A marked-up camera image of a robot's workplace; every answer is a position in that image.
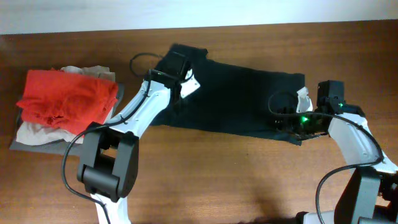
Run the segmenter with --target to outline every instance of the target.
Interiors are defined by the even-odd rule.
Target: beige cloth
[[[115,82],[116,74],[110,72],[109,68],[102,66],[94,66],[90,68],[78,68],[74,66],[66,66],[61,68],[66,73],[79,73],[81,75],[88,75],[96,78],[102,78]],[[105,121],[111,119],[112,111],[109,112]],[[24,121],[18,129],[16,141],[30,146],[39,146],[46,143],[50,143],[58,140],[65,140],[66,142],[72,141],[76,135],[70,133],[64,129],[53,129],[50,127],[43,126],[41,124],[35,124]],[[83,143],[83,137],[79,138],[77,144]]]

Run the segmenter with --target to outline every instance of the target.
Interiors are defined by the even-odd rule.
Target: wooden surface
[[[103,65],[126,85],[122,108],[141,79],[128,71],[139,52],[165,54],[172,43],[207,48],[218,62],[306,74],[313,102],[317,83],[345,82],[348,103],[398,162],[398,21],[283,24],[200,29],[125,30],[0,37],[0,223],[97,223],[95,206],[69,193],[61,156],[9,151],[17,108],[30,68]],[[143,60],[142,70],[156,61]],[[301,147],[230,134],[151,127],[140,142],[139,175],[129,195],[134,223],[237,223],[315,211],[318,181],[344,165],[328,137]],[[73,187],[77,157],[67,164]],[[349,173],[324,185],[332,209]]]

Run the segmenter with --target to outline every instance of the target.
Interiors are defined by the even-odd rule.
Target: red cloth
[[[59,71],[29,70],[24,96],[17,102],[22,120],[73,134],[95,121],[104,123],[114,106],[118,85],[109,80]]]

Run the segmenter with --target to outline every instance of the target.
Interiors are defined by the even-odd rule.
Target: white wall
[[[0,34],[398,19],[398,0],[0,0]]]

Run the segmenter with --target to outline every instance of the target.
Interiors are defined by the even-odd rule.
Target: stack of clothes
[[[92,122],[109,120],[123,96],[109,68],[67,66],[58,70],[29,70],[18,130],[10,149],[62,154],[67,142]],[[79,154],[80,138],[71,154]]]

